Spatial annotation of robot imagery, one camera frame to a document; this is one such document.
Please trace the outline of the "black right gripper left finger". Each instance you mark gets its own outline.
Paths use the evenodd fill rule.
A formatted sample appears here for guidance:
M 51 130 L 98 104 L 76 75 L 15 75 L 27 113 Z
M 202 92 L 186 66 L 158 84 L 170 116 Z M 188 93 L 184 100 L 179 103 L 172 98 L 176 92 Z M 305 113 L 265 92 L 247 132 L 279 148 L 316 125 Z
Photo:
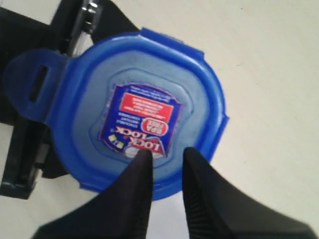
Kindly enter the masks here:
M 40 226 L 34 239 L 144 239 L 153 198 L 153 156 L 140 150 L 120 176 L 78 209 Z

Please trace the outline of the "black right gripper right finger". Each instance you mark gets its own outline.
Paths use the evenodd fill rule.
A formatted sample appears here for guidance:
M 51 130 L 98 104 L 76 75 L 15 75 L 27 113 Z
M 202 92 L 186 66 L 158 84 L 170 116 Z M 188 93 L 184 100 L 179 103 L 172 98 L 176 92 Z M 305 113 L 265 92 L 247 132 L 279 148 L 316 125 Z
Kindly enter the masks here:
M 183 152 L 182 192 L 191 239 L 315 239 L 305 223 L 250 198 L 193 147 Z

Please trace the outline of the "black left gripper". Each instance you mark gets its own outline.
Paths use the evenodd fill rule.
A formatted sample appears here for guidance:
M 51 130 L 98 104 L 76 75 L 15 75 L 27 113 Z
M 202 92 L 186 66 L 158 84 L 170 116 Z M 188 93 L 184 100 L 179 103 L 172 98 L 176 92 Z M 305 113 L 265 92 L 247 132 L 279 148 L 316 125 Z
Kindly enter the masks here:
M 50 24 L 12 10 L 0 10 L 0 67 L 15 56 L 35 48 L 48 48 L 74 55 L 80 36 L 93 42 L 138 28 L 110 0 L 63 0 Z M 47 179 L 67 174 L 52 146 L 50 130 L 43 124 L 20 117 L 4 93 L 0 95 L 0 121 L 13 126 L 0 194 L 28 199 L 38 173 Z

